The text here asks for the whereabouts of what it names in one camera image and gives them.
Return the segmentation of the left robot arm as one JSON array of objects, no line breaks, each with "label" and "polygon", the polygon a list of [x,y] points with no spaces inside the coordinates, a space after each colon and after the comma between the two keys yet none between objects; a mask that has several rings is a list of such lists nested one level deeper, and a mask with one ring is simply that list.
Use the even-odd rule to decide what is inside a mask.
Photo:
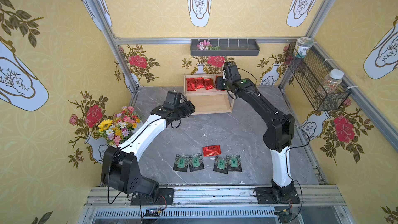
[{"label": "left robot arm", "polygon": [[173,121],[181,121],[194,112],[194,104],[182,93],[169,91],[164,103],[151,111],[131,138],[118,148],[111,146],[105,150],[101,182],[108,188],[156,203],[160,198],[159,183],[141,175],[138,162],[151,142]]}]

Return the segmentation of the red tea bag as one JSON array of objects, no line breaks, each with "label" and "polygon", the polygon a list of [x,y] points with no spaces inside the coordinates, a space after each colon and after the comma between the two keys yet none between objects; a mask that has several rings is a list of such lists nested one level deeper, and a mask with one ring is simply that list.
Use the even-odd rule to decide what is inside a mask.
[{"label": "red tea bag", "polygon": [[211,157],[221,155],[221,147],[219,145],[212,145],[203,147],[203,156]]},{"label": "red tea bag", "polygon": [[186,90],[187,91],[196,91],[196,80],[195,78],[187,78],[186,79]]},{"label": "red tea bag", "polygon": [[205,89],[211,90],[215,88],[214,80],[212,78],[204,79]]},{"label": "red tea bag", "polygon": [[222,76],[216,77],[215,88],[217,91],[225,91],[224,78]]},{"label": "red tea bag", "polygon": [[198,77],[198,78],[195,79],[195,88],[197,90],[205,88],[205,82],[204,82],[204,78],[203,77]]}]

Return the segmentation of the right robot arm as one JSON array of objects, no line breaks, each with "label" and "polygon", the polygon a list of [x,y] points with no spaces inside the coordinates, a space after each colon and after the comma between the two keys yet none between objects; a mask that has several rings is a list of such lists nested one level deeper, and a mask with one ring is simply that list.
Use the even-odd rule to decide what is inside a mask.
[{"label": "right robot arm", "polygon": [[291,114],[286,115],[270,103],[250,79],[242,79],[235,63],[226,62],[222,68],[221,88],[248,103],[267,126],[263,141],[272,156],[272,194],[277,201],[284,201],[295,190],[289,174],[295,119]]}]

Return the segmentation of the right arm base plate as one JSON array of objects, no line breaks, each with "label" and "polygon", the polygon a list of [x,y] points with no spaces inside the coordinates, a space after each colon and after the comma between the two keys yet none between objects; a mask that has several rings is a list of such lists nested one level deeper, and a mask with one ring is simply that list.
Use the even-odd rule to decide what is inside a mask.
[{"label": "right arm base plate", "polygon": [[259,204],[300,204],[300,196],[295,188],[279,189],[277,187],[255,188],[255,197]]}]

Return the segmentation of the wooden two-tier shelf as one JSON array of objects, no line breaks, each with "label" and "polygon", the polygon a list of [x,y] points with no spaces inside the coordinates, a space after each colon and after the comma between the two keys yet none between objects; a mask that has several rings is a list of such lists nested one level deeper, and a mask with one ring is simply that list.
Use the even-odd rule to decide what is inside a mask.
[{"label": "wooden two-tier shelf", "polygon": [[219,114],[219,113],[231,113],[233,111],[234,100],[231,99],[226,91],[208,89],[205,88],[197,89],[196,91],[188,91],[187,79],[189,78],[204,78],[212,79],[216,82],[216,77],[222,74],[196,74],[196,75],[184,75],[183,92],[187,100],[195,106],[194,115],[203,114]]}]

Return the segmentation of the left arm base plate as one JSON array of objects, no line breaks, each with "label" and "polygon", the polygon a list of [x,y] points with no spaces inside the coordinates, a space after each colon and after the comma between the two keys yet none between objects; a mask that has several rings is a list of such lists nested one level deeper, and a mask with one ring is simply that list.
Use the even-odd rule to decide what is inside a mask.
[{"label": "left arm base plate", "polygon": [[174,199],[173,188],[156,188],[150,194],[136,193],[133,195],[131,205],[172,205]]}]

